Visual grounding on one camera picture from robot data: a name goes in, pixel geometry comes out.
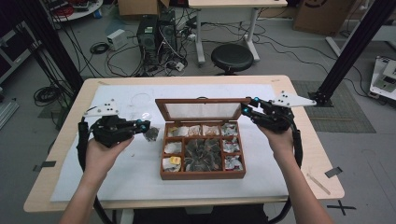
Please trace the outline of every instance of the white desk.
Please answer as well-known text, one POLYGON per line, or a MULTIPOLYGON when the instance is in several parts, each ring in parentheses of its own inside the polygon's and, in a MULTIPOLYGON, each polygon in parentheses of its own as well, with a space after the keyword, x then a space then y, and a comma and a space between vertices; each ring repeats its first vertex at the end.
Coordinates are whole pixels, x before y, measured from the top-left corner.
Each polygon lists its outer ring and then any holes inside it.
POLYGON ((201 39, 201 22, 203 20, 212 22, 234 22, 250 20, 248 33, 247 35, 245 35, 245 41, 247 43, 247 47, 253 54, 254 62, 258 62, 260 60, 260 57, 253 45, 252 37, 254 34, 256 19, 259 14, 259 8, 285 7, 287 4, 288 3, 286 0, 190 0, 190 7, 198 9, 196 22, 197 33, 195 37, 198 64, 205 63, 205 55, 201 39), (224 18, 225 14, 230 15, 230 17, 224 18))

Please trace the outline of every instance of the human arm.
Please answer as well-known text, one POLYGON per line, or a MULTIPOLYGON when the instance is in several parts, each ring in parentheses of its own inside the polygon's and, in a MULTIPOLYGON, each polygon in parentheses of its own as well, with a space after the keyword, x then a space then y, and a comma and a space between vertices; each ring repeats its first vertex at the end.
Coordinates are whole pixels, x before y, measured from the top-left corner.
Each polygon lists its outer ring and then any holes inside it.
POLYGON ((333 223, 305 180, 293 154, 291 129, 273 133, 259 127, 267 136, 274 158, 285 178, 297 223, 333 223))
POLYGON ((96 194, 113 167, 116 158, 128 147, 133 138, 112 148, 91 139, 87 147, 85 172, 75 194, 67 205, 60 223, 88 223, 96 194))

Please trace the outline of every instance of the black stool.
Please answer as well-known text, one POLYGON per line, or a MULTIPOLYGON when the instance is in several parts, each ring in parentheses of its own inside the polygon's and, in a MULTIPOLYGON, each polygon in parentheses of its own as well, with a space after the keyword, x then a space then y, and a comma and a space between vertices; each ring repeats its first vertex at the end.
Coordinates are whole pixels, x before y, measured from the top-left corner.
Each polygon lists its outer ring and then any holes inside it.
POLYGON ((236 44, 225 44, 215 48, 211 55, 212 62, 224 70, 225 76, 235 76, 234 72, 248 69, 254 62, 250 50, 236 44))

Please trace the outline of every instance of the wooden table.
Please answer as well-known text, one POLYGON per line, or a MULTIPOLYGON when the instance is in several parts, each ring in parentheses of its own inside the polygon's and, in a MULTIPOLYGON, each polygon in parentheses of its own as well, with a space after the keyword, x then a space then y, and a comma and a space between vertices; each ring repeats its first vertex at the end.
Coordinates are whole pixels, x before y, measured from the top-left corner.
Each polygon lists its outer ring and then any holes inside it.
MULTIPOLYGON (((47 161, 56 161, 56 165, 43 168, 25 202, 26 212, 63 211, 67 203, 52 203, 50 197, 57 184, 64 158, 71 147, 81 116, 89 108, 96 89, 100 85, 186 85, 186 84, 270 84, 275 92, 287 91, 296 93, 290 80, 286 76, 240 76, 240 77, 140 77, 140 78, 97 78, 88 79, 76 99, 73 107, 56 139, 47 161)), ((344 190, 337 178, 328 178, 324 173, 332 169, 332 165, 319 142, 318 136, 302 107, 292 109, 297 127, 302 131, 304 160, 302 171, 309 186, 318 199, 339 199, 344 197, 344 190), (324 186, 330 194, 307 176, 310 169, 315 167, 311 175, 324 186)), ((238 203, 271 203, 283 202, 285 196, 272 198, 232 198, 232 199, 183 199, 183 200, 140 200, 103 202, 104 208, 147 208, 166 206, 197 206, 215 204, 238 203)))
POLYGON ((204 49, 201 39, 201 22, 240 22, 250 21, 248 34, 244 36, 247 47, 253 54, 254 62, 260 60, 259 54, 253 45, 254 27, 259 16, 260 7, 285 7, 286 0, 190 0, 189 6, 197 10, 195 47, 198 55, 198 64, 205 62, 204 49))

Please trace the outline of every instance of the forearm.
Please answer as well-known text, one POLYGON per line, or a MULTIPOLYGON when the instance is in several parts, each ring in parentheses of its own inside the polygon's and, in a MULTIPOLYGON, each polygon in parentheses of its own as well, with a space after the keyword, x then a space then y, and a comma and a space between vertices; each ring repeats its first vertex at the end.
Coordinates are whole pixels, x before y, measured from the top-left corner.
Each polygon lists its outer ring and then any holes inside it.
POLYGON ((276 161, 285 178, 297 223, 332 223, 332 219, 306 183, 292 154, 278 156, 276 161))
POLYGON ((84 174, 60 223, 88 223, 93 202, 103 180, 103 178, 92 178, 84 174))

